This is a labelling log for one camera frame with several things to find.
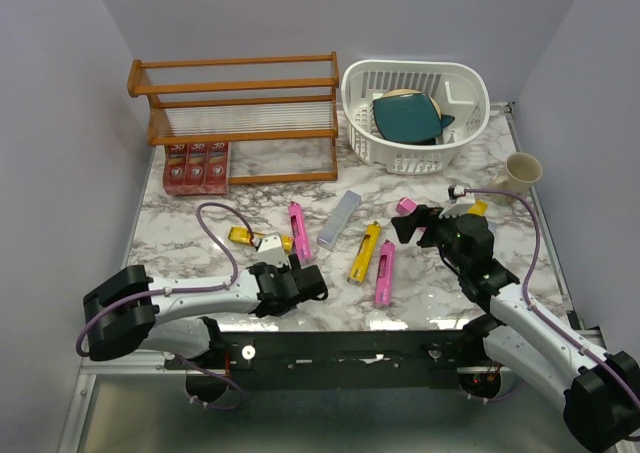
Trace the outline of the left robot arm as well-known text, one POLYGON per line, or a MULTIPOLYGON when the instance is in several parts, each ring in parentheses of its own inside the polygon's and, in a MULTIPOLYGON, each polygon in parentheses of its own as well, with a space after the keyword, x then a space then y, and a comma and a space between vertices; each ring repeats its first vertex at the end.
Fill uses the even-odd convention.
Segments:
POLYGON ((84 296, 85 326, 76 339, 76 353, 100 362, 147 349, 212 367, 221 358, 222 345, 208 316, 280 317, 306 301, 327 299, 318 266, 303 267, 295 255, 289 260, 282 266, 234 266, 227 281, 164 279, 149 276, 142 265, 128 266, 84 296))

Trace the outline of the red 3D toothpaste box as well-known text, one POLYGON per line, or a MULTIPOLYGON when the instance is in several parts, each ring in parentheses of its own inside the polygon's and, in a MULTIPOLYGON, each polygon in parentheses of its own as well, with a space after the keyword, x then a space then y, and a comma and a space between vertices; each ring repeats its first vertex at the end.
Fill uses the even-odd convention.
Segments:
POLYGON ((228 190, 229 144, 212 143, 207 150, 204 192, 225 194, 228 190))
POLYGON ((185 181, 187 162, 187 146, 175 144, 165 147, 165 162, 163 169, 163 188, 169 195, 182 194, 185 181))
POLYGON ((206 157, 207 145, 205 143, 189 145, 183 184, 186 194, 195 195, 201 191, 205 177, 206 157))

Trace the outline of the silver toothpaste box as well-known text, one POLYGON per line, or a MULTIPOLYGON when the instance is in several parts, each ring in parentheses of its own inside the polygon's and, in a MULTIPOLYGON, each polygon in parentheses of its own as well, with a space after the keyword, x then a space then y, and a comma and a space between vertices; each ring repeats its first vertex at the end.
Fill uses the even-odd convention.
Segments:
POLYGON ((357 210, 361 203, 361 196, 351 190, 347 190, 334 210, 331 212, 328 220, 317 236, 317 244, 328 251, 332 251, 337 240, 348 224, 351 216, 357 210))

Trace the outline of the large pink toothpaste box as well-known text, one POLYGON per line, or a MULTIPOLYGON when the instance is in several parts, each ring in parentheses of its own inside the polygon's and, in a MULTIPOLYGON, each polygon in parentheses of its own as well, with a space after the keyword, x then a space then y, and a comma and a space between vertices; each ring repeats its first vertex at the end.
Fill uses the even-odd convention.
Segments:
POLYGON ((399 237, 413 234, 415 231, 424 233, 427 230, 425 221, 430 213, 429 208, 417 204, 408 197, 403 197, 396 205, 397 218, 393 219, 394 229, 399 237))

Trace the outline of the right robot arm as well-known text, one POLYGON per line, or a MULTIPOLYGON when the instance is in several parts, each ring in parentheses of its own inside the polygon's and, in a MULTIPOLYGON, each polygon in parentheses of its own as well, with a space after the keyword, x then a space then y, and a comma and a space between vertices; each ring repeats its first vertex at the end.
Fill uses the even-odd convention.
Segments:
POLYGON ((482 216, 444 217, 419 205, 391 221, 400 243, 416 230, 422 248, 435 248, 465 296, 483 316, 464 335, 469 363, 506 366, 544 395, 567 429, 591 452, 604 452, 639 430, 639 365, 625 352, 611 354, 572 330, 494 257, 494 236, 482 216))

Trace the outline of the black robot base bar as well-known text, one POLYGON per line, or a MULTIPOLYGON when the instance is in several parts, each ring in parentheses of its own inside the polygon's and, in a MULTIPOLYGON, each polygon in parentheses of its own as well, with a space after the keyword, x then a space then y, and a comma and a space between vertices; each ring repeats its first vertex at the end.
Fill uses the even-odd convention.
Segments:
POLYGON ((431 388, 495 398, 509 386, 506 368, 460 330, 225 332, 194 358, 186 388, 221 397, 222 376, 242 390, 431 388))

